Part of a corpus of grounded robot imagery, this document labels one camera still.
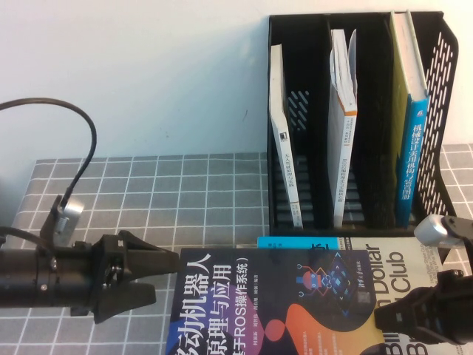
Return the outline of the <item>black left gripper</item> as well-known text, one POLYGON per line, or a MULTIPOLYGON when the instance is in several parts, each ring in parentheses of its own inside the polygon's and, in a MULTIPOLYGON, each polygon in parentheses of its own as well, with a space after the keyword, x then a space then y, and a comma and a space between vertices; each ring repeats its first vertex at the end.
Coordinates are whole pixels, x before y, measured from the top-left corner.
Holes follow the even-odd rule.
POLYGON ((153 285, 124 284, 124 281, 174 274, 180 270, 178 253, 149 244, 129 231, 105 234, 89 251, 92 285, 85 303, 72 306, 70 315, 84 317, 92 313, 95 324, 156 302, 153 285))

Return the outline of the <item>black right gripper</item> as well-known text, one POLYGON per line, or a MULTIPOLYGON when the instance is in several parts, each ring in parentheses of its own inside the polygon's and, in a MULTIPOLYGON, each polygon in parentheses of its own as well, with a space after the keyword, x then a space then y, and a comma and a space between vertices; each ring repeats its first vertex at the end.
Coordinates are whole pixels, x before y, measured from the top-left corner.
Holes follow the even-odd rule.
POLYGON ((460 270, 437 274, 429 290, 413 290, 405 297, 374 310, 380 330, 416 330, 425 344, 465 345, 472 341, 472 277, 460 270))

